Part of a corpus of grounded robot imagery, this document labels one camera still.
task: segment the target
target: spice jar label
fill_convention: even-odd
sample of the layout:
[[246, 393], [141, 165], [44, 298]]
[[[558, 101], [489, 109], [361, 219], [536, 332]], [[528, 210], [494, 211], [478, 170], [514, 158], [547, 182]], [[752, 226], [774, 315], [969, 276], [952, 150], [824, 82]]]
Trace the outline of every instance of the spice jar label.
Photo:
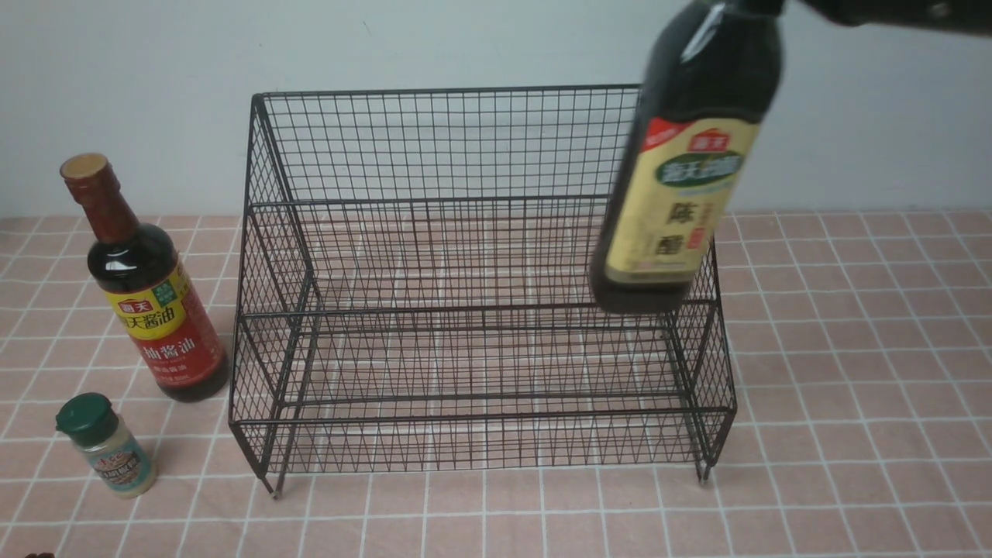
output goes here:
[[121, 492], [140, 486], [152, 471], [152, 460], [133, 437], [112, 452], [90, 457], [89, 464], [108, 486]]

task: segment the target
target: bottle label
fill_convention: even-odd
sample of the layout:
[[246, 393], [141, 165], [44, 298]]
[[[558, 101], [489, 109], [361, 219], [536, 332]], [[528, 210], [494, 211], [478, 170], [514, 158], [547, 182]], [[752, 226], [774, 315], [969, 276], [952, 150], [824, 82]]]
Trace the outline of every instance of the bottle label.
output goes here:
[[160, 384], [196, 384], [223, 359], [224, 348], [181, 263], [150, 289], [105, 294]]
[[686, 273], [694, 273], [758, 128], [736, 119], [674, 124], [653, 118], [620, 210], [607, 267], [635, 283], [684, 281]]
[[89, 456], [88, 460], [100, 478], [119, 492], [139, 487], [152, 473], [152, 460], [134, 436], [119, 448]]

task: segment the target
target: yellow label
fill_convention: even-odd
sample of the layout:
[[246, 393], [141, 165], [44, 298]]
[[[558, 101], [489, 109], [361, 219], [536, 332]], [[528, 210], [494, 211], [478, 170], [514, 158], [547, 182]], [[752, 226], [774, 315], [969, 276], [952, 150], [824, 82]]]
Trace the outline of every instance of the yellow label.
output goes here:
[[174, 332], [186, 319], [183, 299], [189, 292], [189, 278], [181, 264], [165, 281], [144, 291], [104, 293], [117, 318], [134, 339], [151, 341]]
[[741, 120], [652, 120], [617, 219], [607, 275], [654, 283], [694, 273], [757, 135], [757, 125]]

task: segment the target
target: black metal wire shelf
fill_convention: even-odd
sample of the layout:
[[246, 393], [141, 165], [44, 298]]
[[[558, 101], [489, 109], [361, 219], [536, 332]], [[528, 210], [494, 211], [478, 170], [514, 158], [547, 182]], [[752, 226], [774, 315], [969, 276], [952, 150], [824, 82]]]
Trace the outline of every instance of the black metal wire shelf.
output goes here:
[[637, 94], [253, 97], [229, 422], [269, 492], [315, 472], [708, 478], [737, 409], [715, 252], [677, 313], [607, 315], [587, 287]]

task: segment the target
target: spice jar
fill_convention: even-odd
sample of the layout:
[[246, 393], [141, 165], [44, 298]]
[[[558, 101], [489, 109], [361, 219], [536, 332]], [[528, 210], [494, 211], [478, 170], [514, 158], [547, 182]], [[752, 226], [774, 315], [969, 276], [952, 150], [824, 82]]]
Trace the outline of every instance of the spice jar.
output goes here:
[[103, 394], [82, 393], [70, 399], [56, 416], [56, 430], [72, 439], [115, 495], [135, 497], [155, 483], [155, 462]]

